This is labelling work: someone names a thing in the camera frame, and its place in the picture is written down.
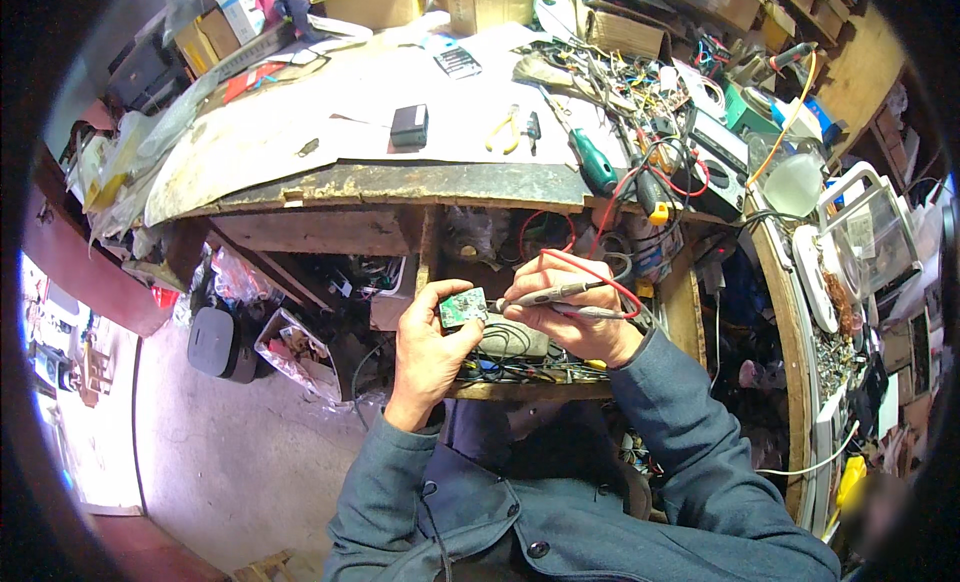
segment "shelf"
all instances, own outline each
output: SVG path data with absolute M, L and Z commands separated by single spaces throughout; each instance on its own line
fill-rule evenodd
M 824 30 L 823 26 L 820 25 L 820 22 L 813 18 L 813 15 L 804 11 L 804 8 L 797 3 L 797 0 L 786 0 L 786 2 L 793 7 L 793 9 L 790 10 L 791 12 L 798 13 L 803 21 L 809 23 L 817 29 L 821 36 L 820 39 L 823 40 L 823 45 L 825 45 L 827 48 L 833 48 L 837 45 L 836 38 L 828 34 L 827 31 Z

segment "circuit board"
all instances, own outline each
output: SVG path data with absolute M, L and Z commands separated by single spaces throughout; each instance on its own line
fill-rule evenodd
M 456 327 L 469 320 L 487 320 L 487 297 L 483 288 L 472 288 L 439 304 L 439 323 L 443 327 Z

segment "white device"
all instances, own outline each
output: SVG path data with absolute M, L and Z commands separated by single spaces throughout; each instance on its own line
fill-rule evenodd
M 813 319 L 823 331 L 834 334 L 840 328 L 836 310 L 827 292 L 827 283 L 820 271 L 820 249 L 817 246 L 817 228 L 800 226 L 793 232 L 793 260 L 797 263 L 799 279 L 806 292 Z

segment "blue jacket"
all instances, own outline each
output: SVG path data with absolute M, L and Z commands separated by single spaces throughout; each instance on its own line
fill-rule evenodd
M 623 513 L 623 501 L 570 479 L 497 477 L 443 444 L 437 422 L 419 433 L 377 416 L 343 481 L 327 532 L 325 580 L 433 580 L 438 544 L 418 527 L 426 497 L 450 557 L 474 555 L 512 526 L 527 562 L 569 580 L 837 580 L 836 555 L 787 515 L 756 473 L 750 442 L 710 398 L 700 365 L 660 332 L 609 372 L 613 394 L 668 482 L 672 525 Z

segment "black box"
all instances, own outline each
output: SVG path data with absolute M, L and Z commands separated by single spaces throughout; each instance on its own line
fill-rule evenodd
M 425 147 L 429 120 L 426 105 L 397 109 L 393 114 L 393 125 L 390 126 L 390 143 L 395 147 Z

